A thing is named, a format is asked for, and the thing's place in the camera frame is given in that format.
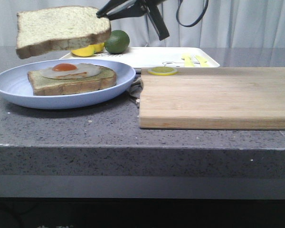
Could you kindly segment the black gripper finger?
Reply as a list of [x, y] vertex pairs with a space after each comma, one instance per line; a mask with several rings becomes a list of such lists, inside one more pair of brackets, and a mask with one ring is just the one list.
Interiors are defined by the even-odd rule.
[[158, 9], [158, 5], [163, 3], [163, 0], [147, 0], [147, 15], [151, 20], [152, 25], [159, 37], [159, 40], [164, 40], [170, 36], [169, 31], [164, 23], [162, 15]]
[[97, 13], [98, 18], [109, 20], [140, 17], [146, 14], [147, 8], [143, 0], [110, 0]]

